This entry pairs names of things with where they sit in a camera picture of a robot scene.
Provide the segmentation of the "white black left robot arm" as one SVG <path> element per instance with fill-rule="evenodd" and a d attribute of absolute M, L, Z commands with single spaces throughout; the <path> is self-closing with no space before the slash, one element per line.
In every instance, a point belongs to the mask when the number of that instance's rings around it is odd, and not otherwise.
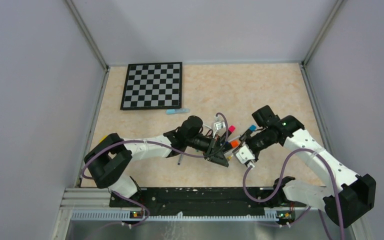
<path fill-rule="evenodd" d="M 210 136 L 202 133 L 203 128 L 202 119 L 192 115 L 177 128 L 154 137 L 123 139 L 117 133 L 111 133 L 84 157 L 81 176 L 93 180 L 99 189 L 108 189 L 120 195 L 127 206 L 134 207 L 140 202 L 141 194 L 137 183 L 125 173 L 132 162 L 185 156 L 186 149 L 192 148 L 201 153 L 189 154 L 192 158 L 229 166 L 224 155 L 229 135 L 217 136 L 219 130 L 230 128 L 227 119 L 215 122 Z"/>

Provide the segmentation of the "light blue correction tape pen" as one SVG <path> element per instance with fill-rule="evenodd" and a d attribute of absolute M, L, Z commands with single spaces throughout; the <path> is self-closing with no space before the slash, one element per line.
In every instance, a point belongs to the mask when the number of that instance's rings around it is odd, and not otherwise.
<path fill-rule="evenodd" d="M 187 114 L 191 110 L 189 108 L 175 108 L 175 109 L 167 109 L 166 114 L 167 115 L 174 115 L 174 114 Z"/>

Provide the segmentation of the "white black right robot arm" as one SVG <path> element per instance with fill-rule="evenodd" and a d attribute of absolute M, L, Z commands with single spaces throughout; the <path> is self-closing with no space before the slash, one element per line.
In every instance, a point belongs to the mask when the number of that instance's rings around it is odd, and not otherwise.
<path fill-rule="evenodd" d="M 255 167 L 262 150 L 280 144 L 290 151 L 274 184 L 272 193 L 266 197 L 252 196 L 242 179 L 244 193 L 257 203 L 287 206 L 299 202 L 326 213 L 337 226 L 347 228 L 375 205 L 376 181 L 370 174 L 359 175 L 337 160 L 294 116 L 280 118 L 269 105 L 252 114 L 261 128 L 252 134 L 247 130 L 240 138 L 233 156 L 247 167 L 248 174 Z M 286 165 L 297 156 L 309 167 L 324 186 L 316 186 L 294 177 L 285 176 Z"/>

